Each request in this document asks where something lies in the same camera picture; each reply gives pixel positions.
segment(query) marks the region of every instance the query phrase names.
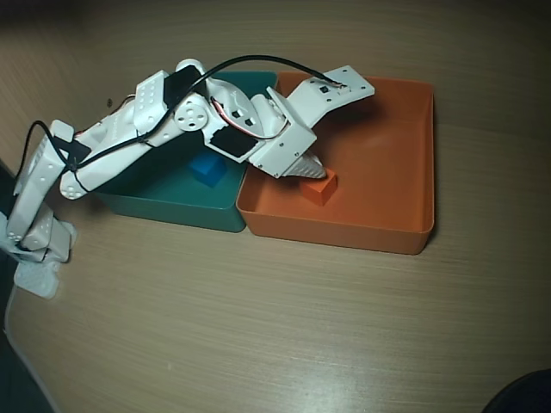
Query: dark object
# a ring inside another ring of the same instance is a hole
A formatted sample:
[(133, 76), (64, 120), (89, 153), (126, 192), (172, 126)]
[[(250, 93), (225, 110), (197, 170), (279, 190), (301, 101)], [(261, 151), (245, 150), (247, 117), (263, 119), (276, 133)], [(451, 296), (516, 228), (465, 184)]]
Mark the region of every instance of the dark object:
[[(166, 107), (171, 111), (184, 97), (186, 97), (189, 87), (199, 78), (201, 73), (195, 66), (186, 66), (180, 71), (175, 71), (164, 80), (163, 101)], [(207, 84), (201, 83), (195, 92), (208, 98)]]
[(210, 143), (235, 157), (242, 157), (258, 143), (256, 139), (232, 127), (216, 132)]
[(551, 412), (551, 370), (521, 377), (505, 387), (482, 413)]

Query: wire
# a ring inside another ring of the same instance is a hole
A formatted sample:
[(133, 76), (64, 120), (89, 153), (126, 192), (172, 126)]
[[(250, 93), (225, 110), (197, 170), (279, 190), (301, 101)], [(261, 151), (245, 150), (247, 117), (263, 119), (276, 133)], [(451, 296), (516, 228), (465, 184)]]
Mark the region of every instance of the wire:
[(46, 124), (42, 120), (35, 120), (32, 123), (32, 125), (30, 126), (30, 128), (28, 129), (27, 137), (25, 138), (25, 147), (23, 148), (23, 156), (22, 156), (22, 159), (21, 159), (21, 164), (19, 165), (19, 169), (17, 170), (17, 173), (15, 174), (15, 181), (16, 182), (19, 179), (19, 177), (21, 176), (21, 173), (23, 172), (23, 168), (25, 167), (25, 161), (27, 160), (27, 154), (28, 154), (28, 147), (30, 146), (30, 143), (31, 143), (31, 138), (33, 136), (33, 130), (37, 126), (40, 126), (42, 128), (42, 130), (44, 131), (44, 133), (46, 134), (46, 136), (50, 140), (50, 143), (52, 144), (53, 149), (55, 150), (55, 152), (58, 155), (59, 159), (61, 159), (61, 161), (65, 164), (65, 166), (67, 166), (69, 164), (69, 161), (67, 160), (67, 158), (63, 156), (63, 153), (61, 153), (61, 150), (57, 147), (57, 145), (53, 141), (53, 136), (52, 136), (52, 133), (50, 132), (50, 129), (48, 128), (48, 126), (46, 126)]
[(237, 123), (235, 123), (227, 114), (226, 112), (224, 112), (224, 109), (222, 107), (222, 105), (216, 100), (214, 99), (213, 97), (211, 97), (211, 101), (214, 105), (214, 108), (216, 109), (216, 112), (218, 112), (218, 114), (220, 115), (220, 117), (230, 126), (236, 128), (237, 130), (239, 130), (240, 132), (243, 132), (243, 133), (246, 133), (247, 135), (250, 135), (252, 136), (253, 138), (256, 138), (256, 139), (265, 139), (265, 140), (269, 140), (269, 139), (273, 139), (273, 138), (277, 138), (282, 132), (283, 132), (283, 129), (285, 129), (285, 126), (287, 126), (288, 124), (288, 120), (285, 120), (285, 123), (283, 124), (282, 128), (280, 129), (280, 131), (278, 133), (276, 133), (275, 135), (273, 136), (261, 136), (261, 135), (257, 135), (256, 133), (253, 133), (247, 129), (245, 129), (244, 127), (238, 125)]
[(215, 75), (216, 73), (218, 73), (219, 71), (222, 71), (224, 70), (225, 68), (229, 67), (229, 66), (232, 66), (232, 65), (236, 65), (237, 63), (242, 63), (242, 62), (246, 62), (246, 61), (251, 61), (251, 60), (262, 60), (262, 61), (269, 61), (269, 62), (276, 62), (276, 63), (280, 63), (282, 65), (287, 65), (287, 66), (291, 66), (291, 67), (294, 67), (295, 69), (298, 69), (300, 71), (304, 71), (306, 73), (309, 73), (311, 74), (312, 76), (314, 77), (317, 77), (321, 80), (324, 80), (330, 84), (341, 84), (340, 82), (336, 82), (332, 79), (330, 79), (329, 77), (327, 77), (326, 75), (324, 75), (323, 73), (321, 73), (320, 71), (316, 71), (314, 69), (311, 69), (307, 66), (304, 66), (304, 65), (301, 65), (300, 63), (296, 63), (294, 62), (293, 60), (288, 60), (288, 59), (284, 59), (284, 58), (278, 58), (276, 56), (269, 56), (269, 55), (266, 55), (266, 54), (248, 54), (248, 55), (245, 55), (245, 56), (239, 56), (239, 57), (236, 57), (236, 58), (233, 58), (233, 59), (229, 59), (225, 62), (222, 62), (220, 63), (219, 65), (216, 65), (215, 67), (213, 67), (212, 69), (206, 71), (205, 73), (203, 73), (201, 76), (199, 76), (185, 91), (185, 93), (183, 93), (182, 95), (182, 98), (174, 105), (174, 107), (172, 108), (168, 108), (168, 110), (163, 114), (163, 116), (161, 117), (161, 119), (159, 120), (159, 122), (157, 122), (157, 124), (152, 128), (152, 130), (150, 130), (149, 132), (146, 132), (144, 133), (143, 135), (140, 135), (136, 138), (132, 138), (132, 139), (129, 139), (128, 141), (126, 142), (122, 142), (118, 145), (115, 145), (115, 146), (112, 146), (110, 148), (107, 148), (105, 149), (104, 151), (101, 151), (97, 154), (95, 154), (93, 157), (90, 157), (89, 159), (86, 159), (84, 161), (82, 161), (79, 165), (78, 165), (78, 168), (84, 168), (85, 166), (88, 166), (90, 165), (91, 163), (94, 163), (95, 161), (97, 161), (98, 159), (101, 159), (102, 157), (106, 157), (107, 155), (109, 155), (110, 153), (113, 153), (115, 151), (118, 151), (119, 149), (123, 149), (129, 145), (133, 145), (133, 144), (136, 144), (136, 143), (145, 143), (145, 141), (150, 138), (153, 134), (155, 134), (160, 128), (161, 126), (164, 125), (164, 123), (170, 118), (170, 116), (174, 113), (174, 111), (176, 110), (177, 106), (186, 98), (188, 97), (188, 95), (190, 93), (192, 93), (194, 90), (196, 90), (200, 85), (201, 83), (203, 83), (205, 80), (207, 80), (209, 77)]

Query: wood grain surface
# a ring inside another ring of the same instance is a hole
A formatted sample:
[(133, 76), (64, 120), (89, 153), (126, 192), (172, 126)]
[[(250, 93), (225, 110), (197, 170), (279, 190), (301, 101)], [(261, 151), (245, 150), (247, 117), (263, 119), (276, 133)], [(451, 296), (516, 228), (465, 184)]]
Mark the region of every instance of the wood grain surface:
[(434, 237), (398, 256), (54, 201), (74, 255), (11, 324), (63, 411), (463, 413), (551, 364), (544, 10), (296, 4), (111, 3), (81, 23), (113, 93), (248, 52), (435, 84)]
[[(31, 7), (3, 4), (0, 12), (0, 163), (15, 174), (34, 120), (61, 119), (78, 130), (108, 113), (116, 71), (102, 70), (76, 11), (66, 2)], [(35, 132), (31, 152), (44, 136)]]

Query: wooden table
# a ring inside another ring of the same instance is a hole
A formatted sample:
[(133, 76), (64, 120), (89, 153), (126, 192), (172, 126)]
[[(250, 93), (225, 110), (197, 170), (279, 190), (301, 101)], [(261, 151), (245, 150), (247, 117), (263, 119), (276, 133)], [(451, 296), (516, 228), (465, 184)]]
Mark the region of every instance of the wooden table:
[(480, 411), (551, 364), (551, 142), (440, 125), (419, 256), (64, 204), (58, 295), (16, 341), (63, 411)]

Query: black cable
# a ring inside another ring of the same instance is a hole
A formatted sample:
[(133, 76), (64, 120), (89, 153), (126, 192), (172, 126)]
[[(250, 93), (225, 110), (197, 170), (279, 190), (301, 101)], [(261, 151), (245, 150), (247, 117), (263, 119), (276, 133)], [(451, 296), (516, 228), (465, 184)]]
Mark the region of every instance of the black cable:
[(291, 67), (294, 67), (295, 69), (298, 69), (300, 71), (304, 71), (306, 73), (309, 73), (311, 74), (312, 76), (314, 77), (317, 77), (321, 80), (325, 80), (326, 82), (328, 83), (331, 83), (331, 84), (340, 84), (339, 82), (336, 82), (332, 79), (330, 79), (329, 77), (327, 77), (326, 75), (324, 75), (322, 72), (320, 71), (316, 71), (314, 69), (311, 69), (307, 66), (304, 66), (304, 65), (301, 65), (300, 63), (296, 63), (294, 62), (293, 60), (289, 60), (289, 59), (284, 59), (284, 58), (278, 58), (276, 56), (269, 56), (267, 54), (247, 54), (245, 56), (239, 56), (239, 57), (236, 57), (236, 58), (233, 58), (233, 59), (229, 59), (225, 62), (222, 62), (220, 63), (219, 65), (216, 65), (215, 67), (213, 67), (212, 69), (206, 71), (205, 73), (203, 73), (200, 77), (198, 77), (188, 88), (187, 90), (185, 91), (185, 93), (183, 94), (183, 97), (182, 99), (180, 99), (175, 105), (174, 107), (172, 108), (168, 108), (168, 110), (163, 114), (163, 116), (161, 117), (161, 119), (159, 120), (159, 122), (157, 122), (157, 124), (153, 127), (153, 129), (147, 133), (144, 133), (143, 135), (140, 135), (136, 138), (132, 138), (132, 139), (129, 139), (128, 141), (126, 142), (122, 142), (118, 145), (115, 145), (115, 146), (112, 146), (104, 151), (101, 151), (100, 153), (97, 153), (95, 154), (93, 157), (91, 157), (90, 159), (86, 159), (85, 161), (82, 161), (79, 165), (78, 165), (78, 168), (84, 168), (85, 166), (87, 165), (90, 165), (91, 163), (94, 163), (95, 161), (97, 161), (98, 159), (101, 159), (102, 157), (105, 157), (107, 156), (108, 154), (110, 153), (113, 153), (115, 151), (118, 151), (119, 149), (122, 149), (126, 146), (129, 146), (129, 145), (133, 145), (135, 143), (145, 143), (145, 141), (150, 138), (153, 134), (155, 134), (160, 128), (161, 126), (169, 119), (169, 117), (172, 115), (172, 113), (176, 110), (177, 106), (186, 98), (188, 97), (188, 95), (193, 92), (195, 89), (197, 89), (201, 83), (203, 83), (205, 80), (207, 80), (209, 77), (211, 77), (212, 75), (218, 73), (219, 71), (222, 71), (224, 70), (226, 67), (229, 67), (229, 66), (232, 66), (232, 65), (235, 65), (237, 63), (242, 63), (242, 62), (246, 62), (246, 61), (251, 61), (251, 60), (262, 60), (262, 61), (269, 61), (269, 62), (276, 62), (276, 63), (280, 63), (282, 65), (287, 65), (287, 66), (291, 66)]
[(90, 191), (88, 189), (86, 189), (86, 187), (83, 185), (83, 183), (80, 182), (80, 180), (78, 179), (77, 172), (75, 170), (73, 170), (72, 174), (75, 176), (75, 181), (77, 181), (78, 185), (80, 185), (80, 187), (84, 190), (84, 192), (86, 194), (89, 194)]
[(53, 136), (52, 136), (52, 133), (50, 132), (50, 129), (48, 128), (48, 126), (46, 126), (46, 124), (42, 120), (35, 120), (33, 122), (33, 124), (30, 126), (30, 128), (28, 129), (27, 137), (25, 138), (25, 147), (23, 148), (23, 156), (22, 156), (22, 159), (21, 159), (21, 164), (19, 165), (19, 169), (17, 170), (17, 173), (15, 174), (15, 181), (16, 182), (19, 179), (19, 177), (21, 176), (21, 173), (23, 172), (23, 168), (25, 167), (25, 161), (27, 160), (28, 147), (30, 146), (31, 138), (33, 136), (33, 130), (36, 126), (40, 126), (42, 128), (42, 130), (44, 131), (44, 133), (46, 134), (46, 136), (50, 140), (50, 143), (52, 144), (53, 149), (55, 150), (55, 152), (58, 155), (59, 159), (61, 159), (61, 161), (65, 164), (65, 166), (67, 166), (69, 164), (69, 161), (67, 160), (67, 158), (65, 158), (63, 156), (63, 153), (61, 153), (61, 150), (53, 142)]

